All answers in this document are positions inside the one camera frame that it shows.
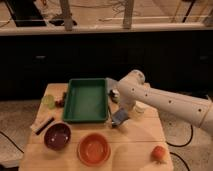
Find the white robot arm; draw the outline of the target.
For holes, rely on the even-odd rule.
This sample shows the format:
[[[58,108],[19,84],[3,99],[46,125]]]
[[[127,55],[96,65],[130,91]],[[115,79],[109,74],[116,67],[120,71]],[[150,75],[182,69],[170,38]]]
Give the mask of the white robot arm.
[[[117,90],[124,103],[140,101],[167,111],[213,136],[211,100],[148,87],[140,70],[132,70],[120,79],[117,82]]]

